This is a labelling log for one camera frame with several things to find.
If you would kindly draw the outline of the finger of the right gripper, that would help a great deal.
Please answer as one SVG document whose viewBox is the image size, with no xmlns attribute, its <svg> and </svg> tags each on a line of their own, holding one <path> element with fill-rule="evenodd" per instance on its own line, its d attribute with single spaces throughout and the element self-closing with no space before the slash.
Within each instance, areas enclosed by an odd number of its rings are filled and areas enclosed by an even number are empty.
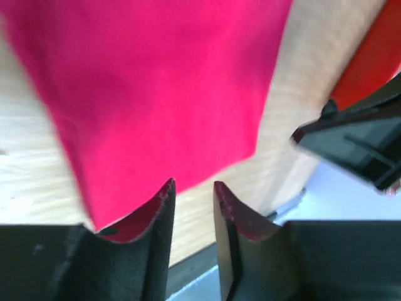
<svg viewBox="0 0 401 301">
<path fill-rule="evenodd" d="M 291 139 L 377 191 L 399 191 L 400 77 L 345 110 L 329 100 L 320 118 L 298 127 Z"/>
</svg>

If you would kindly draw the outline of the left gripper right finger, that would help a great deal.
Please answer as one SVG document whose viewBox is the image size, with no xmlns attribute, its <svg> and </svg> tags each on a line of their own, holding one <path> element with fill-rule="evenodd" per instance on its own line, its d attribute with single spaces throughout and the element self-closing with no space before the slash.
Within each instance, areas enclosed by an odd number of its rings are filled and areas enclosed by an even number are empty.
<svg viewBox="0 0 401 301">
<path fill-rule="evenodd" d="M 221 181 L 214 224 L 223 300 L 399 300 L 399 221 L 277 225 Z"/>
</svg>

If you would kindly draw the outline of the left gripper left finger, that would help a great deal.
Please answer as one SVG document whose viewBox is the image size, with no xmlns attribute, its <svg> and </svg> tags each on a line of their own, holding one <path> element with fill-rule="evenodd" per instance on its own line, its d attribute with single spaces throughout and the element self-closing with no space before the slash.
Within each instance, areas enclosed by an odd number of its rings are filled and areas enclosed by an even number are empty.
<svg viewBox="0 0 401 301">
<path fill-rule="evenodd" d="M 169 179 L 99 233 L 77 225 L 1 226 L 2 300 L 163 300 L 175 212 Z"/>
</svg>

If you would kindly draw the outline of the crimson t shirt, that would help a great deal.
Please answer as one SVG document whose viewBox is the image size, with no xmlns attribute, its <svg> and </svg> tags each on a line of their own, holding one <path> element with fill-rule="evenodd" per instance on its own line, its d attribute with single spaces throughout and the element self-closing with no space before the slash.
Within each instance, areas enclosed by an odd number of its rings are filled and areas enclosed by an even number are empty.
<svg viewBox="0 0 401 301">
<path fill-rule="evenodd" d="M 2 1 L 100 230 L 251 157 L 291 1 Z"/>
</svg>

